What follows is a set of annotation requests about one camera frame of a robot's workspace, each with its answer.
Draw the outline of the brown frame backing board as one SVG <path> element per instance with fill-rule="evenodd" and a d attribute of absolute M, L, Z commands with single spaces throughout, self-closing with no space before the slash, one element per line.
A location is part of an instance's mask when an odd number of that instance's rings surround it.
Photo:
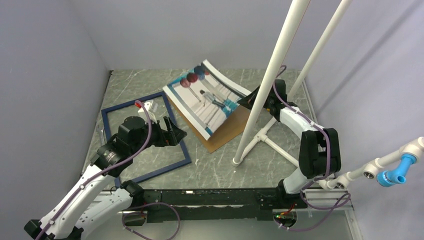
<path fill-rule="evenodd" d="M 182 117 L 184 122 L 198 138 L 198 141 L 202 143 L 202 145 L 210 154 L 224 146 L 230 140 L 242 134 L 250 115 L 250 111 L 248 109 L 243 106 L 238 106 L 235 112 L 217 129 L 217 131 L 208 140 L 206 140 L 182 114 L 182 112 L 176 107 L 176 105 L 168 96 L 167 100 L 173 107 L 175 107 L 176 111 Z"/>

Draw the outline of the photo print with balloons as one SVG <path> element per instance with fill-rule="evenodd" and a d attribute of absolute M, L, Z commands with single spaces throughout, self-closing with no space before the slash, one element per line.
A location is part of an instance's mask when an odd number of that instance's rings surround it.
<path fill-rule="evenodd" d="M 223 75 L 207 59 L 163 87 L 188 122 L 208 140 L 251 91 Z"/>

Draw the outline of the blue wooden picture frame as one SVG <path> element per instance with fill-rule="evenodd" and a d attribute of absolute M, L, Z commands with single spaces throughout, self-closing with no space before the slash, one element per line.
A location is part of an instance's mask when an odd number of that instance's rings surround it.
<path fill-rule="evenodd" d="M 174 124 L 177 123 L 170 101 L 163 91 L 143 96 L 139 100 L 141 102 L 150 101 L 152 104 L 150 109 L 156 119 L 159 120 L 160 126 L 163 129 L 166 129 L 163 117 L 169 117 Z M 110 139 L 112 135 L 117 133 L 119 125 L 123 123 L 126 118 L 138 116 L 138 110 L 134 100 L 102 109 L 101 117 L 106 139 Z M 127 180 L 141 183 L 191 163 L 192 160 L 183 140 L 176 146 L 151 146 L 137 155 L 133 163 L 110 185 L 118 187 Z"/>

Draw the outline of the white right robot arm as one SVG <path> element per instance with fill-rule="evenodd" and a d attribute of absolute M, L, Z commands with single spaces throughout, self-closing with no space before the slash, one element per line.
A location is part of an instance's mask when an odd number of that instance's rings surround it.
<path fill-rule="evenodd" d="M 272 119 L 255 135 L 258 142 L 269 140 L 266 133 L 276 122 L 286 125 L 300 139 L 298 159 L 280 149 L 276 143 L 271 143 L 276 152 L 297 167 L 290 176 L 278 183 L 276 203 L 282 208 L 289 207 L 295 201 L 296 194 L 314 183 L 326 190 L 337 188 L 339 183 L 329 177 L 342 166 L 338 132 L 315 123 L 297 105 L 289 102 L 283 79 L 274 81 L 263 108 L 272 115 Z"/>

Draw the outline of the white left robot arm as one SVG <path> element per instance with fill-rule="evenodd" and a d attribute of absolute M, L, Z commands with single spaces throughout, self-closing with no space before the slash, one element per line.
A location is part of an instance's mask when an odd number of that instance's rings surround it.
<path fill-rule="evenodd" d="M 41 219 L 31 219 L 24 231 L 34 240 L 84 240 L 107 218 L 125 211 L 142 211 L 160 205 L 132 180 L 123 182 L 111 196 L 94 207 L 90 205 L 106 186 L 116 179 L 141 151 L 154 147 L 177 146 L 187 133 L 172 120 L 127 117 L 116 134 L 102 145 L 90 165 L 66 196 Z"/>

